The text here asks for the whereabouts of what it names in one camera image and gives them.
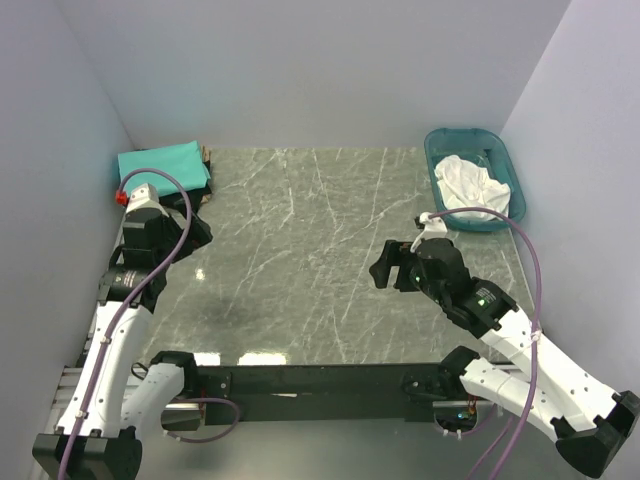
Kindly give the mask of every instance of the gray marble surface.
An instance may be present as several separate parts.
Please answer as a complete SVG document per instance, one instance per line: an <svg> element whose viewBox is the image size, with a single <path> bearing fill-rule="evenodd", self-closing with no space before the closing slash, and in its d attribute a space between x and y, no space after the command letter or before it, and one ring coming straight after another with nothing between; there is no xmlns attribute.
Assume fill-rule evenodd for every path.
<svg viewBox="0 0 640 480"><path fill-rule="evenodd" d="M389 238L435 211L422 149L214 149L214 240L171 267L141 360L199 352L215 364L437 362L458 345L491 358L419 293L377 290ZM472 275L531 313L513 237L450 232Z"/></svg>

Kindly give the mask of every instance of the black cable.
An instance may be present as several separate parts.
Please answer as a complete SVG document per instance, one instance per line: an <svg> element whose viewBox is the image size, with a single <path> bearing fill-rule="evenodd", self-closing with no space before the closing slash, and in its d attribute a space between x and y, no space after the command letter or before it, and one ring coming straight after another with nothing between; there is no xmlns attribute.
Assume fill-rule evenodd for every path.
<svg viewBox="0 0 640 480"><path fill-rule="evenodd" d="M133 369L133 367L138 367L144 370L145 376L147 375L147 373L149 373L149 369L144 364L140 362L135 362L133 365L131 365L131 375L136 377L138 380L144 380L144 377L141 377L140 375L138 375L136 371Z"/></svg>

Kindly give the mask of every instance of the folded fabric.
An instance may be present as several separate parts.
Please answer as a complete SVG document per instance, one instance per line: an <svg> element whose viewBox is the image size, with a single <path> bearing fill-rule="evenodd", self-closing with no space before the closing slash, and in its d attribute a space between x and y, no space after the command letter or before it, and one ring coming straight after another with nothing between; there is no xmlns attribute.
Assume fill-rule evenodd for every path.
<svg viewBox="0 0 640 480"><path fill-rule="evenodd" d="M204 187L211 178L209 170L202 163L200 146L196 141L118 155L120 178L137 168L143 167L157 168L168 173L187 191ZM130 195L134 188L143 183L150 183L156 187L159 196L169 195L178 191L173 183L160 175L140 173L127 182L125 186L127 195Z"/></svg>
<svg viewBox="0 0 640 480"><path fill-rule="evenodd" d="M443 158L435 168L442 201L447 209L486 207L509 215L511 190L489 177L486 168L463 160L458 155ZM482 212L456 213L464 220L493 220L495 216Z"/></svg>

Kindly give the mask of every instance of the red object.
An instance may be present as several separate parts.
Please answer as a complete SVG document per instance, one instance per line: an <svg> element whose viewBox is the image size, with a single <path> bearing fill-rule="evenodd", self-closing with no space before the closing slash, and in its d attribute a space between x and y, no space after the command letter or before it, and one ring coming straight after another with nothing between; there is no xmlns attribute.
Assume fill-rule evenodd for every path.
<svg viewBox="0 0 640 480"><path fill-rule="evenodd" d="M123 207L126 207L127 203L129 203L129 199L127 198L127 192L118 190L116 192L116 203L118 205L122 205Z"/></svg>

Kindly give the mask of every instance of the cable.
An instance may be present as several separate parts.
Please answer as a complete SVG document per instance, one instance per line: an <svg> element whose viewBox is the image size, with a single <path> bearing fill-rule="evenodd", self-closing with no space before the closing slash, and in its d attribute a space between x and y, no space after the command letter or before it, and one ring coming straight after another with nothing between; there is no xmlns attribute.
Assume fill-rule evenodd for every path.
<svg viewBox="0 0 640 480"><path fill-rule="evenodd" d="M467 430L466 432L461 432L461 433L460 433L460 435L462 435L463 437L466 437L466 436L468 436L468 435L473 435L474 433L477 433L477 432L480 432L480 431L484 430L484 428L489 424L489 420L490 420L490 419L491 419L491 417L493 416L493 413L495 412L495 410L496 410L496 404L494 403L494 404L491 406L491 410L489 410L489 413L487 413L487 416L486 416L486 417L484 417L484 418L482 419L482 421L481 421L479 424L477 424L477 425L476 425L474 428L472 428L471 430ZM437 421L434 423L434 425L433 425L433 426L434 426L434 427L436 428L436 430L438 430L440 433L443 433L443 432L444 432L444 428L442 428L442 427L438 424L438 422L437 422ZM457 436L458 436L458 434L457 434L457 433L455 433L455 432L449 432L449 436L457 437Z"/></svg>
<svg viewBox="0 0 640 480"><path fill-rule="evenodd" d="M533 244L531 243L531 240L529 240L529 237L527 236L527 234L524 232L524 230L520 225L518 225L516 222L511 220L509 217L499 212L496 212L494 210L491 210L489 208L484 208L484 207L453 208L451 210L445 210L443 212L432 213L431 215L429 215L429 218L430 219L439 218L439 217L444 217L445 215L450 215L452 213L462 213L462 212L489 213L491 215L494 215L504 220L509 224L509 226L511 226L511 228L513 228L516 232L518 232L518 234L522 237L522 240L524 241L524 243L527 245L527 248L531 253L531 259L533 260L533 268L536 275L536 292L535 292L535 299L534 299L535 310L533 313L533 320L531 321L531 337L532 339L539 338L538 335L540 331L540 307L542 306L542 274L540 273L540 262L538 261L538 255L536 254L535 248L533 248ZM493 470L491 471L489 480L494 480L498 476L498 474L500 473L500 470L502 469L505 462L507 461L507 458L511 454L511 451L513 450L513 447L516 444L518 437L520 437L520 434L522 433L522 430L524 429L525 424L527 423L527 417L529 416L529 411L531 410L531 405L533 404L533 397L536 393L537 381L538 381L538 342L534 340L531 342L531 381L529 383L529 392L527 393L527 399L524 403L524 409L522 411L522 415L520 416L520 420L518 420L518 424L516 425L516 428L513 431L513 435L509 440L509 443L505 447L504 452L502 452L502 455L500 456L500 459L498 460L496 465L493 467ZM484 461L484 459L487 458L487 456L483 455L480 458L480 463L482 463L482 461Z"/></svg>
<svg viewBox="0 0 640 480"><path fill-rule="evenodd" d="M167 435L170 436L171 438L175 438L176 440L178 440L179 442L185 442L185 443L209 443L209 442L213 442L215 440L219 440L222 437L226 437L227 435L229 435L234 428L236 428L238 426L238 422L240 422L240 407L236 404L233 403L231 400L227 400L226 398L190 398L187 400L174 400L173 403L191 403L191 402L197 402L197 403L219 403L222 405L228 405L231 408L233 408L233 411L235 412L236 416L233 419L233 422L231 422L231 425L224 430L222 433L219 433L217 435L214 435L213 437L209 437L209 438L185 438L185 437L180 437L179 435L176 435L173 432L167 432Z"/></svg>
<svg viewBox="0 0 640 480"><path fill-rule="evenodd" d="M142 370L144 370L144 375L145 377L147 376L147 373L149 373L149 369L141 362L135 362L131 365L131 375L133 375L134 377L136 377L138 380L144 380L144 377L141 377L140 375L138 375L136 373L136 371L133 369L133 367L138 367Z"/></svg>
<svg viewBox="0 0 640 480"><path fill-rule="evenodd" d="M67 478L67 467L69 466L69 458L71 457L71 451L73 449L73 444L75 443L76 438L78 437L78 434L80 433L80 428L82 427L82 422L84 421L84 417L86 415L87 408L89 407L89 402L91 401L91 397L93 396L93 393L94 393L94 391L96 389L96 386L98 384L98 379L100 377L100 371L102 370L102 365L104 363L104 359L105 359L106 354L107 354L107 349L109 348L109 343L111 341L111 335L113 334L113 331L115 330L116 326L118 325L118 322L120 321L120 318L122 318L122 315L124 314L124 312L127 310L127 308L129 308L129 304L131 303L131 301L134 298L136 298L140 294L140 292L158 274L160 274L160 272L162 272L167 267L169 267L169 265L171 265L171 262L173 261L175 256L178 254L178 252L180 251L180 249L184 245L184 242L187 240L187 235L189 235L189 228L191 227L191 217L193 215L193 211L191 209L191 202L189 201L189 196L187 195L187 192L185 191L185 189L171 175L163 172L162 170L158 170L157 168L138 168L138 169L133 170L132 172L128 173L127 175L125 175L125 177L120 182L120 186L118 187L118 192L122 192L122 190L124 189L124 186L129 181L129 179L131 177L133 177L134 175L137 175L139 173L155 173L156 175L160 175L161 177L166 178L167 180L169 180L171 183L173 183L176 186L176 188L180 192L180 195L182 195L182 198L184 199L184 203L185 203L186 210L187 210L187 213L186 213L186 216L185 216L184 230L182 231L182 235L180 235L180 238L178 239L178 243L176 243L176 246L173 247L173 250L171 250L169 255L167 255L167 258L165 258L160 263L160 265L158 265L156 268L154 268L151 271L151 273L149 273L149 275L147 275L145 277L145 279L142 280L131 291L131 293L127 296L127 298L124 299L124 301L122 302L122 304L120 305L118 310L116 310L116 313L113 315L113 318L111 319L111 322L107 326L107 329L106 329L104 337L103 337L103 342L100 344L100 349L98 350L98 355L96 357L96 363L95 363L95 365L93 367L93 370L91 371L91 376L89 377L89 382L87 383L87 390L85 391L84 396L82 397L82 401L80 402L80 408L78 409L79 411L78 411L78 415L76 416L76 421L73 424L73 428L71 429L71 433L69 434L69 439L67 440L67 445L65 446L64 453L62 454L62 459L60 460L60 469L58 470L58 480L66 480L66 478Z"/></svg>
<svg viewBox="0 0 640 480"><path fill-rule="evenodd" d="M502 440L502 437L504 437L507 432L509 431L509 428L511 428L511 423L513 422L513 417L509 417L509 420L507 420L507 424L504 426L504 429L500 432L500 434L498 435L498 438L496 438L493 443L489 446L489 448L487 448L487 450L482 454L482 456L478 459L478 461L476 462L476 464L473 466L473 468L471 469L471 471L469 472L469 474L467 475L465 480L471 480L471 478L473 477L473 475L476 473L476 471L478 470L478 468L480 468L480 465L482 465L482 462L485 461L485 459L491 455L491 452L493 452L493 450L498 446L498 444L500 443L500 440Z"/></svg>

